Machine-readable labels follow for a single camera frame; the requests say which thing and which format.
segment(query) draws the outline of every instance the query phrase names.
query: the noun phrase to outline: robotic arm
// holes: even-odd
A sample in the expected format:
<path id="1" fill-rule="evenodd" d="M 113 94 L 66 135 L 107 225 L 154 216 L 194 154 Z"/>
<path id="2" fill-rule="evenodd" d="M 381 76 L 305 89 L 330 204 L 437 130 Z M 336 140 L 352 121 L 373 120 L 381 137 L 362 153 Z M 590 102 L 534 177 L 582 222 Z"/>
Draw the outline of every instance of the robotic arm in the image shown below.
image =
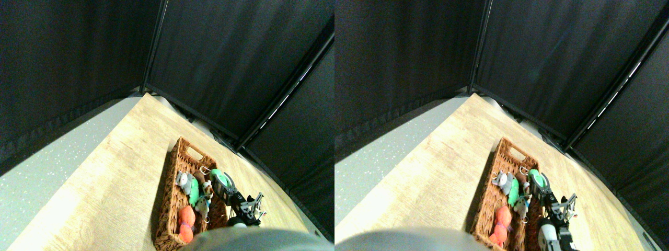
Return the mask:
<path id="1" fill-rule="evenodd" d="M 551 184 L 545 174 L 533 169 L 529 173 L 530 192 L 539 205 L 546 210 L 547 217 L 539 221 L 539 246 L 542 251 L 578 251 L 569 232 L 569 220 L 577 214 L 574 211 L 576 194 L 569 199 L 562 197 L 557 202 Z"/>
<path id="2" fill-rule="evenodd" d="M 225 205 L 232 207 L 232 210 L 247 226 L 260 225 L 260 218 L 265 215 L 265 212 L 260 212 L 260 204 L 264 195 L 258 193 L 254 199 L 250 195 L 244 199 L 242 193 L 237 190 L 235 181 L 227 174 L 212 172 L 212 187 L 216 196 L 221 198 Z"/>

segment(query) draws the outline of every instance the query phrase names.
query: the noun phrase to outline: gray plush toy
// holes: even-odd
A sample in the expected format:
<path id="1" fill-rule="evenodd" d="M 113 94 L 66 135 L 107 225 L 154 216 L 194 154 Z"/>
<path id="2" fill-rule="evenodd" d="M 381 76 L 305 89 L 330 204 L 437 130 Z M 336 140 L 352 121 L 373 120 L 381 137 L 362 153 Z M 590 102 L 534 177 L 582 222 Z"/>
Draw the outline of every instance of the gray plush toy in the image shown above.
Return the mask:
<path id="1" fill-rule="evenodd" d="M 177 179 L 175 181 L 175 185 L 181 187 L 183 192 L 186 193 L 186 195 L 189 195 L 191 194 L 191 186 L 193 184 L 194 179 L 195 176 L 193 176 L 192 174 L 188 172 L 182 173 L 181 171 L 179 171 L 177 173 Z"/>
<path id="2" fill-rule="evenodd" d="M 515 177 L 513 177 L 513 174 L 511 174 L 511 172 L 506 174 L 500 171 L 497 177 L 493 177 L 492 184 L 499 186 L 502 189 L 504 195 L 508 195 L 509 191 L 511 191 L 512 179 L 515 179 Z"/>

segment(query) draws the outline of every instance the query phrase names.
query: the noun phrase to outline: orange plush toy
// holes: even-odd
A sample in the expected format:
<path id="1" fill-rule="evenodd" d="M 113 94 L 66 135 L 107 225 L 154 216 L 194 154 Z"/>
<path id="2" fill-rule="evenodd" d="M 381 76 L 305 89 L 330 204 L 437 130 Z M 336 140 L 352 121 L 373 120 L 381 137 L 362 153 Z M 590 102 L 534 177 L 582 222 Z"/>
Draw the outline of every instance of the orange plush toy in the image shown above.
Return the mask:
<path id="1" fill-rule="evenodd" d="M 190 205 L 179 210 L 179 237 L 186 243 L 193 240 L 193 225 L 195 225 L 195 212 Z"/>
<path id="2" fill-rule="evenodd" d="M 495 229 L 490 236 L 490 241 L 503 248 L 506 235 L 508 234 L 506 230 L 508 229 L 508 225 L 511 224 L 511 211 L 509 211 L 507 206 L 500 207 L 497 210 L 495 221 Z"/>

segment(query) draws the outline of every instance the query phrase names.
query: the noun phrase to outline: metal frame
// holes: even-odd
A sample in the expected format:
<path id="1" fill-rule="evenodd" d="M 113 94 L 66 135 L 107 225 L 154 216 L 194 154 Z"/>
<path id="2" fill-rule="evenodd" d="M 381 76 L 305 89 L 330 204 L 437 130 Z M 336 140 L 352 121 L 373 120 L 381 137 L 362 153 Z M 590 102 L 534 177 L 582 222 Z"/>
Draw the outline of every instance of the metal frame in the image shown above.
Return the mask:
<path id="1" fill-rule="evenodd" d="M 290 95 L 296 91 L 300 83 L 302 83 L 302 80 L 305 79 L 309 73 L 311 73 L 313 66 L 320 62 L 322 57 L 325 55 L 325 52 L 331 47 L 334 40 L 335 17 L 333 15 L 330 17 L 328 23 L 318 35 L 316 41 L 314 41 L 314 43 L 311 45 L 311 48 L 307 51 L 306 55 L 304 55 L 302 61 L 285 81 L 283 89 L 279 92 L 280 95 L 274 97 L 271 105 L 265 109 L 263 115 L 256 119 L 253 126 L 248 129 L 237 142 L 237 144 L 235 144 L 235 151 L 239 151 L 248 143 L 250 143 L 251 140 L 253 140 L 253 138 L 262 130 L 264 125 L 269 122 L 274 114 L 277 113 L 282 105 L 288 100 Z"/>
<path id="2" fill-rule="evenodd" d="M 144 94 L 147 84 L 149 84 L 149 76 L 153 68 L 153 60 L 156 58 L 156 51 L 160 42 L 161 33 L 163 30 L 163 20 L 165 20 L 165 12 L 167 12 L 167 4 L 169 0 L 161 0 L 161 8 L 156 17 L 156 26 L 153 28 L 153 39 L 151 40 L 151 49 L 147 58 L 147 64 L 144 67 L 144 81 L 139 86 L 139 93 Z"/>
<path id="3" fill-rule="evenodd" d="M 490 18 L 490 11 L 492 11 L 492 1 L 485 1 L 484 4 L 484 13 L 481 19 L 480 33 L 478 34 L 478 39 L 476 40 L 476 52 L 474 56 L 474 62 L 472 62 L 472 72 L 469 76 L 469 85 L 467 85 L 467 94 L 472 95 L 472 89 L 476 83 L 476 75 L 478 74 L 478 65 L 481 62 L 481 54 L 483 52 L 483 47 L 486 41 L 486 32 L 488 31 L 488 20 Z"/>
<path id="4" fill-rule="evenodd" d="M 621 70 L 614 84 L 601 97 L 598 105 L 590 112 L 588 119 L 583 121 L 579 126 L 579 130 L 573 133 L 565 141 L 563 145 L 564 150 L 573 148 L 578 140 L 595 124 L 595 121 L 604 113 L 604 110 L 613 102 L 619 92 L 622 92 L 627 86 L 627 83 L 632 81 L 635 77 L 638 68 L 642 67 L 652 53 L 655 47 L 660 42 L 662 36 L 667 32 L 669 27 L 669 3 L 665 4 L 660 12 L 660 15 L 655 19 L 651 28 L 644 35 L 643 40 L 639 43 L 636 51 L 628 60 L 625 68 Z"/>

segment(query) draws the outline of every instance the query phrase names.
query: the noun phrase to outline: wicker basket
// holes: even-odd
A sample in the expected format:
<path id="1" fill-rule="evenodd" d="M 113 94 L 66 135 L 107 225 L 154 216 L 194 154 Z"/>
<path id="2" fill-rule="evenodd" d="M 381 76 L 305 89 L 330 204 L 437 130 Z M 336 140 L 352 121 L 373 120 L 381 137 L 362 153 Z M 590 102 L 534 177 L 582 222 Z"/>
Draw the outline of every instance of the wicker basket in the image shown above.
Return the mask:
<path id="1" fill-rule="evenodd" d="M 516 149 L 519 153 L 525 156 L 525 159 L 520 160 L 511 155 L 510 150 Z M 532 199 L 530 202 L 529 212 L 527 212 L 528 222 L 524 224 L 520 216 L 513 211 L 507 202 L 507 196 L 503 194 L 502 190 L 493 185 L 493 175 L 502 171 L 504 173 L 511 172 L 518 177 L 520 174 L 519 167 L 526 167 L 527 169 L 539 170 L 537 160 L 527 155 L 523 150 L 520 150 L 516 145 L 513 145 L 507 138 L 502 138 L 497 149 L 495 150 L 492 166 L 488 173 L 488 179 L 481 198 L 481 204 L 478 208 L 478 213 L 474 218 L 474 225 L 472 227 L 472 234 L 475 239 L 495 251 L 501 250 L 518 250 L 518 251 L 535 251 L 539 249 L 537 234 L 539 234 L 539 219 L 542 216 L 541 207 L 537 204 L 537 199 Z M 495 211 L 502 206 L 509 207 L 511 210 L 512 232 L 508 233 L 508 239 L 504 242 L 504 246 L 500 248 L 490 241 L 490 235 L 493 232 Z"/>
<path id="2" fill-rule="evenodd" d="M 188 148 L 193 149 L 202 155 L 202 159 L 197 160 L 188 154 Z M 175 178 L 178 171 L 195 173 L 198 172 L 199 167 L 205 166 L 209 169 L 217 168 L 216 161 L 211 157 L 202 153 L 197 147 L 191 145 L 183 137 L 179 138 L 177 144 L 170 152 L 170 165 L 167 170 L 167 180 L 165 182 L 165 197 L 161 208 L 161 215 L 158 223 L 158 232 L 156 233 L 155 247 L 159 251 L 176 250 L 186 243 L 179 238 L 179 224 L 177 213 L 179 210 L 187 205 L 188 196 L 181 191 L 179 186 L 175 185 Z M 225 204 L 214 195 L 211 198 L 211 205 L 209 206 L 208 224 L 199 213 L 195 212 L 195 231 L 193 234 L 207 231 L 207 229 L 220 228 L 227 223 L 227 214 Z"/>

